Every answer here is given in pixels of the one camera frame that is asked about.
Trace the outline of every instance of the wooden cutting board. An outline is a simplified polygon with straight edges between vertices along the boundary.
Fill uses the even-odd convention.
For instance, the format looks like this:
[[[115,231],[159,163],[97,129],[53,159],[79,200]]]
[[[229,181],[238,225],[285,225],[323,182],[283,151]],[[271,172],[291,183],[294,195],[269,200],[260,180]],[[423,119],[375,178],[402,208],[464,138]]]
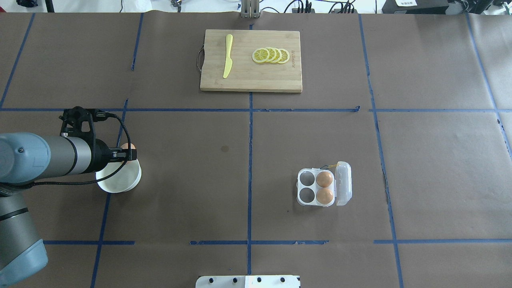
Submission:
[[[233,35],[233,66],[224,79],[226,35]],[[258,64],[252,53],[258,48],[286,49],[291,58],[285,64]],[[302,92],[301,38],[298,31],[206,30],[203,91]]]

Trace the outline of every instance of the white label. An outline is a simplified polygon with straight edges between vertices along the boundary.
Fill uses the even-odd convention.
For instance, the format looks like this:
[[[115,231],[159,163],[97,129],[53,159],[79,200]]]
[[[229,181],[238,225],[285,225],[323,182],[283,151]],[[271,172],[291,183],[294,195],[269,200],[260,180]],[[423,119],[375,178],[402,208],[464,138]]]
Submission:
[[[416,4],[416,0],[395,0],[396,5],[400,7],[410,7],[410,6],[418,6]]]

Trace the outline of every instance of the light blue joint cover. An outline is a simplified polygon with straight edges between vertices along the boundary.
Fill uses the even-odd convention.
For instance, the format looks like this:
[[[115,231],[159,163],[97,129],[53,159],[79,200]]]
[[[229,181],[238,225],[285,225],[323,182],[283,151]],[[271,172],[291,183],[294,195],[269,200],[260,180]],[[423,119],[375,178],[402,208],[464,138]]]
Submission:
[[[30,181],[45,171],[50,158],[48,143],[36,134],[0,134],[0,182]]]
[[[0,287],[14,285],[34,275],[47,263],[45,245],[40,239],[0,270]]]

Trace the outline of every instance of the yellow knife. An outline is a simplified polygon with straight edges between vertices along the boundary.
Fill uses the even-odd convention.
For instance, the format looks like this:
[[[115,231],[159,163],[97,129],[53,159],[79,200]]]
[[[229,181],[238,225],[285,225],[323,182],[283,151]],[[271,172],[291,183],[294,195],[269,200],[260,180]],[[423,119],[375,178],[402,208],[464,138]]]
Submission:
[[[224,79],[227,78],[231,72],[231,66],[233,66],[233,60],[231,60],[231,45],[233,44],[233,35],[226,35],[226,63],[224,64]]]

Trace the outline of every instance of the knife handle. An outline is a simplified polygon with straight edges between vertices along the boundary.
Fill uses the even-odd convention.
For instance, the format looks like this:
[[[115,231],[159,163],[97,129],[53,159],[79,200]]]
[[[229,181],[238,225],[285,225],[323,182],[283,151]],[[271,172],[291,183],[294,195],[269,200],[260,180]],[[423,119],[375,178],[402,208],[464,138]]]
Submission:
[[[226,58],[231,58],[231,45],[233,45],[233,35],[226,35]]]

